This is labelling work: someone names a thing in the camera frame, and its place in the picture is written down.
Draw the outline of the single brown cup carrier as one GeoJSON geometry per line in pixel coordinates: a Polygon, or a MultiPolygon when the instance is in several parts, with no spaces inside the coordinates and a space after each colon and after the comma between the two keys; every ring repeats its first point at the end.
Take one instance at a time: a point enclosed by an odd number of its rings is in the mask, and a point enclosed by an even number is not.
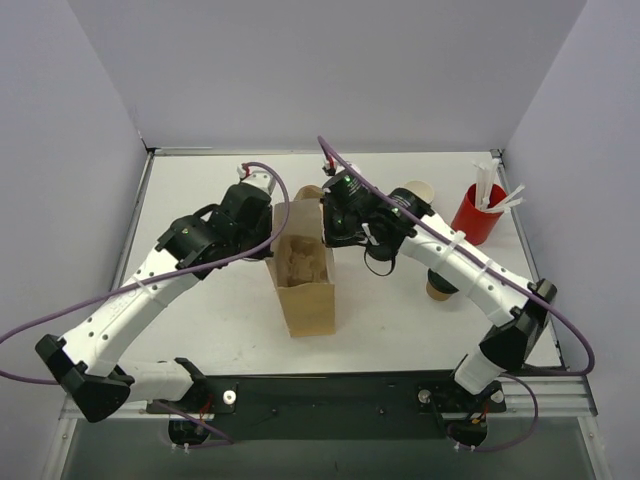
{"type": "Polygon", "coordinates": [[[283,287],[328,282],[326,251],[316,238],[285,236],[279,245],[277,268],[283,287]]]}

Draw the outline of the brown paper bag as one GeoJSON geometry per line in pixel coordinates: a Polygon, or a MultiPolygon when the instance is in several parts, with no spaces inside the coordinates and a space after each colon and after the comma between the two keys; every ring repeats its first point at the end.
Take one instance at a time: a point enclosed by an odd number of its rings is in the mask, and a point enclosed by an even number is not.
{"type": "Polygon", "coordinates": [[[323,243],[320,201],[308,198],[276,205],[273,228],[280,234],[266,264],[289,335],[335,334],[334,257],[323,243]]]}

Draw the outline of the stack of paper cups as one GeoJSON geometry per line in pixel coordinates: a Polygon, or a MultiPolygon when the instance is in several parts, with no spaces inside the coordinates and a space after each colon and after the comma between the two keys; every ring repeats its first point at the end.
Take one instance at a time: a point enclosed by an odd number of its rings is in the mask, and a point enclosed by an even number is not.
{"type": "Polygon", "coordinates": [[[412,192],[416,197],[420,198],[425,203],[431,205],[435,198],[435,191],[433,187],[423,181],[413,180],[404,185],[404,188],[412,192]]]}

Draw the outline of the black plastic cup lid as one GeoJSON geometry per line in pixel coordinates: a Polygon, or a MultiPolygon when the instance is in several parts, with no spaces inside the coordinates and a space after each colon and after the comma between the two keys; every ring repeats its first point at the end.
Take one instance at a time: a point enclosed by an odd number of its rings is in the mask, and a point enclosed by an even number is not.
{"type": "Polygon", "coordinates": [[[458,289],[454,285],[432,269],[429,269],[427,272],[427,280],[433,289],[442,294],[453,295],[458,292],[458,289]]]}

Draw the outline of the brown paper coffee cup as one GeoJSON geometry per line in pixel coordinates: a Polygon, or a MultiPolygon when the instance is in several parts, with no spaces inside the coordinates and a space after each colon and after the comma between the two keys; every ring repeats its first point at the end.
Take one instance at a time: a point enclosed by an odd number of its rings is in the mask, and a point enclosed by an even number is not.
{"type": "Polygon", "coordinates": [[[436,301],[446,301],[458,292],[458,289],[441,275],[429,269],[427,271],[426,293],[436,301]]]}

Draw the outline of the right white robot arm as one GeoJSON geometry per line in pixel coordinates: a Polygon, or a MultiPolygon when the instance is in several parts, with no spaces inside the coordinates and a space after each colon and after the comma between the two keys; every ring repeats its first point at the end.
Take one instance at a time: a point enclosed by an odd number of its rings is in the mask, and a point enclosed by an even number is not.
{"type": "Polygon", "coordinates": [[[553,301],[552,283],[532,282],[502,268],[408,187],[394,189],[384,201],[341,171],[321,191],[328,247],[361,246],[365,257],[390,264],[399,255],[414,259],[427,267],[429,279],[464,294],[491,322],[454,370],[461,388],[478,395],[501,373],[523,366],[548,324],[548,312],[539,303],[553,301]]]}

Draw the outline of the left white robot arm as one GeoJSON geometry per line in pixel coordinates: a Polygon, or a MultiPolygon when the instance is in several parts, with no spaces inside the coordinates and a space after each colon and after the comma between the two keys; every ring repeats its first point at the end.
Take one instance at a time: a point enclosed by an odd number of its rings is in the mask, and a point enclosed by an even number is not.
{"type": "Polygon", "coordinates": [[[183,411],[205,404],[206,376],[189,360],[122,362],[133,341],[175,299],[242,252],[261,260],[270,254],[274,179],[252,174],[230,186],[223,200],[174,220],[126,282],[60,337],[44,336],[35,347],[58,384],[85,419],[102,421],[127,402],[166,401],[183,411]]]}

